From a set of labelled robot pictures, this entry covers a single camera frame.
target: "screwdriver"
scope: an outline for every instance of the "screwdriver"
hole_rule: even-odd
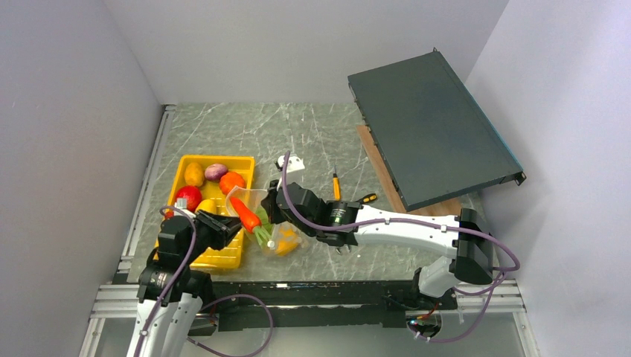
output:
[[[366,196],[363,196],[361,199],[358,199],[357,202],[367,205],[369,203],[375,202],[377,200],[376,193],[369,193]]]
[[[337,166],[333,165],[333,194],[336,201],[342,199],[342,192],[339,190],[339,178],[337,177]]]

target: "wooden board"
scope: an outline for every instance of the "wooden board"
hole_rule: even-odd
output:
[[[359,139],[362,141],[364,150],[366,150],[366,154],[368,154],[368,158],[373,164],[375,172],[377,172],[377,178],[379,178],[379,182],[385,191],[385,196],[388,198],[388,201],[395,212],[416,214],[418,216],[448,216],[450,214],[460,214],[462,206],[458,199],[448,199],[431,206],[406,212],[406,209],[401,202],[401,198],[399,197],[399,193],[392,184],[390,173],[388,173],[388,169],[385,167],[383,159],[381,159],[381,154],[375,146],[370,130],[366,125],[358,125],[357,132],[359,133]]]

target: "yellow lemon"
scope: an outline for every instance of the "yellow lemon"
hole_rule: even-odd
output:
[[[204,184],[204,169],[197,162],[191,162],[184,170],[184,181],[189,186],[201,187]]]
[[[205,199],[197,205],[195,213],[197,213],[198,210],[205,210],[208,213],[217,213],[217,203],[215,203],[214,199]]]

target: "toy fruit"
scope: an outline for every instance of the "toy fruit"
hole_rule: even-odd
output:
[[[195,208],[202,201],[202,192],[195,186],[184,186],[176,193],[177,199],[186,199],[186,209],[195,212]]]
[[[234,186],[246,188],[246,180],[244,180],[238,173],[226,173],[224,176],[221,176],[221,179],[219,180],[219,189],[224,195],[229,194]]]
[[[184,181],[190,186],[200,187],[204,184],[204,169],[197,162],[191,162],[184,170]]]
[[[214,199],[205,199],[197,205],[195,213],[197,213],[198,210],[204,210],[208,213],[217,213],[217,203],[215,203]]]
[[[278,247],[274,252],[276,253],[276,255],[284,257],[285,255],[287,255],[287,253],[296,249],[296,247],[298,247],[298,240],[295,237],[282,237],[281,240],[278,242]]]
[[[228,173],[228,167],[224,164],[212,164],[211,166],[206,167],[204,176],[209,181],[219,182],[221,176],[224,176],[226,173]]]

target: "toy vegetable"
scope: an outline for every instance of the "toy vegetable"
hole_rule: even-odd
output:
[[[211,166],[206,167],[204,177],[206,177],[209,181],[219,182],[226,173],[228,173],[228,168],[224,164],[212,164]]]
[[[272,238],[269,233],[263,228],[263,225],[260,222],[260,218],[256,214],[254,214],[251,210],[249,210],[246,205],[240,199],[236,197],[230,198],[230,204],[235,212],[239,215],[241,219],[241,223],[243,227],[249,233],[252,233],[256,236],[257,242],[261,247],[267,245],[267,242]]]

